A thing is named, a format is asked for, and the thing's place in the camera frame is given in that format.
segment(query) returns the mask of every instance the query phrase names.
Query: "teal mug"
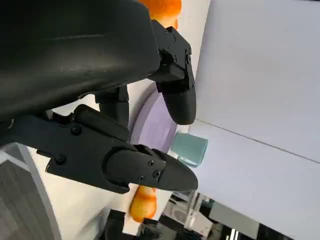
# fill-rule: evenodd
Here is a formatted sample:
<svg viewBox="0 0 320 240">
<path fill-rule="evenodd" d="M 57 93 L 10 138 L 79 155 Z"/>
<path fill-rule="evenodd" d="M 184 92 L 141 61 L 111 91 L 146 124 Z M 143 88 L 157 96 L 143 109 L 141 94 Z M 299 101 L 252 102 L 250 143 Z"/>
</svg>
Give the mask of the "teal mug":
<svg viewBox="0 0 320 240">
<path fill-rule="evenodd" d="M 207 150 L 208 140 L 188 133 L 177 132 L 171 150 L 179 157 L 178 160 L 191 168 L 198 167 Z"/>
</svg>

